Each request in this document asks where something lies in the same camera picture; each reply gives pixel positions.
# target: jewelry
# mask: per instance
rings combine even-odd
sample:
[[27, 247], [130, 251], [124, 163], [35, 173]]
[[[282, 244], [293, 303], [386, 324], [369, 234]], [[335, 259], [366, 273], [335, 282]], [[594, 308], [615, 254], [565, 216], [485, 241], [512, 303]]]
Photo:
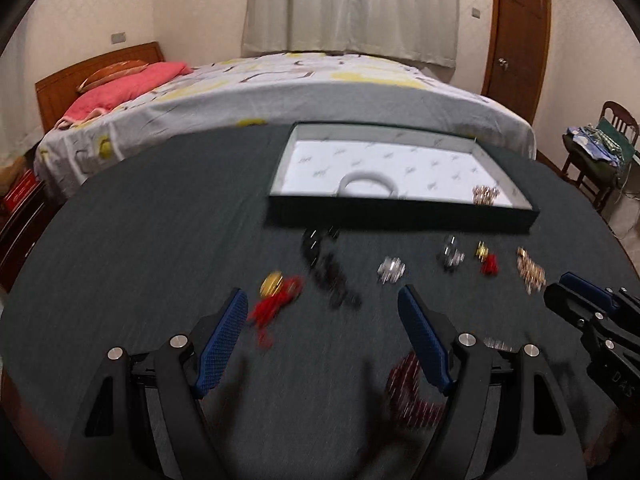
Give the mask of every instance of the jewelry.
[[260, 286], [260, 297], [268, 298], [269, 296], [274, 296], [280, 289], [282, 280], [282, 273], [279, 270], [275, 270], [269, 274]]
[[[326, 236], [337, 239], [338, 229], [329, 227]], [[309, 265], [309, 271], [316, 285], [321, 290], [330, 293], [329, 306], [339, 308], [343, 303], [359, 308], [362, 305], [360, 294], [347, 286], [347, 277], [335, 260], [334, 254], [329, 252], [320, 255], [323, 232], [318, 229], [307, 229], [302, 237], [302, 254]]]
[[478, 242], [478, 248], [476, 249], [476, 256], [480, 259], [481, 262], [484, 262], [489, 255], [489, 249], [484, 244], [484, 242]]
[[455, 270], [465, 260], [465, 253], [458, 250], [458, 239], [455, 236], [446, 238], [440, 259], [445, 270]]
[[444, 405], [418, 397], [418, 358], [409, 352], [395, 366], [386, 380], [386, 398], [391, 418], [407, 428], [435, 426], [444, 412]]
[[338, 191], [336, 192], [336, 195], [351, 196], [351, 194], [347, 191], [347, 186], [351, 182], [356, 182], [358, 180], [369, 180], [370, 182], [376, 182], [381, 186], [386, 187], [389, 192], [389, 198], [398, 197], [398, 186], [396, 186], [396, 183], [385, 174], [378, 173], [377, 171], [352, 171], [351, 173], [346, 174], [338, 185]]
[[[267, 282], [272, 274], [276, 274], [276, 272], [272, 272], [264, 281]], [[303, 284], [304, 281], [300, 276], [293, 276], [286, 280], [280, 276], [280, 286], [277, 292], [272, 296], [265, 297], [254, 306], [246, 320], [253, 321], [258, 329], [258, 346], [267, 349], [273, 345], [273, 341], [267, 335], [266, 327], [283, 306], [291, 303], [300, 295]]]
[[385, 261], [378, 267], [378, 276], [384, 284], [386, 282], [396, 283], [404, 274], [404, 263], [400, 258], [390, 258], [387, 256]]
[[500, 195], [500, 189], [497, 187], [475, 186], [473, 191], [475, 205], [493, 205], [496, 197]]
[[482, 262], [482, 267], [480, 267], [480, 272], [487, 276], [495, 276], [498, 274], [498, 260], [495, 254], [488, 254], [486, 256], [484, 262]]
[[527, 294], [531, 294], [533, 289], [540, 291], [546, 285], [545, 269], [535, 264], [522, 247], [518, 247], [518, 272], [524, 279]]

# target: red box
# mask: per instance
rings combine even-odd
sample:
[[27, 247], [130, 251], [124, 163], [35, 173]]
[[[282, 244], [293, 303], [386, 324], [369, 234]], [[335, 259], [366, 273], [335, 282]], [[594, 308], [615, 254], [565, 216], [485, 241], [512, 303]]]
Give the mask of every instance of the red box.
[[2, 204], [9, 213], [13, 213], [37, 185], [38, 181], [33, 171], [27, 170], [11, 188], [7, 196], [2, 199]]

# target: bed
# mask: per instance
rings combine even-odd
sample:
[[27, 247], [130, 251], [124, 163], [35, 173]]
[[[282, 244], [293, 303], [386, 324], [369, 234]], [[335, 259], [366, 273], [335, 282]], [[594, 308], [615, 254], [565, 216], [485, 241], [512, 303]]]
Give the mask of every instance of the bed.
[[399, 62], [345, 54], [271, 54], [196, 68], [67, 130], [53, 126], [95, 70], [121, 60], [163, 60], [157, 43], [73, 65], [36, 84], [46, 135], [35, 171], [65, 199], [93, 174], [170, 137], [225, 126], [336, 121], [394, 124], [476, 137], [534, 158], [525, 120], [502, 105]]

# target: tassel keychain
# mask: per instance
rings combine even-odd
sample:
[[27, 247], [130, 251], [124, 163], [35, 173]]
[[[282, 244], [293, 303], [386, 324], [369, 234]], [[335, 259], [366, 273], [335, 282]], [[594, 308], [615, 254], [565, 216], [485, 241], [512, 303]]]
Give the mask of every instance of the tassel keychain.
[[488, 254], [486, 256], [480, 267], [480, 272], [487, 276], [495, 276], [498, 274], [498, 259], [495, 257], [495, 254]]
[[276, 317], [280, 309], [295, 300], [302, 292], [303, 279], [301, 276], [293, 276], [284, 280], [280, 273], [272, 273], [264, 281], [260, 288], [263, 299], [254, 306], [254, 309], [246, 318], [248, 322], [254, 322], [258, 329], [258, 346], [270, 348], [272, 339], [267, 335], [266, 326]]

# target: red tassel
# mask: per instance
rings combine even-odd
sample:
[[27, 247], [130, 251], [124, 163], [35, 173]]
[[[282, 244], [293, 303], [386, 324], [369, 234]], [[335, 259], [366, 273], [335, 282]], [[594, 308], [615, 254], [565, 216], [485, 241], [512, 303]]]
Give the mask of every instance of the red tassel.
[[265, 327], [276, 317], [278, 311], [291, 301], [295, 300], [302, 292], [304, 281], [301, 276], [287, 278], [282, 282], [278, 292], [258, 302], [247, 316], [247, 321], [253, 321], [258, 329], [258, 346], [270, 348], [272, 339], [267, 335]]
[[496, 274], [498, 274], [498, 260], [495, 257], [495, 254], [489, 254], [487, 256], [484, 262], [482, 262], [480, 272], [486, 274], [487, 276], [495, 276]]

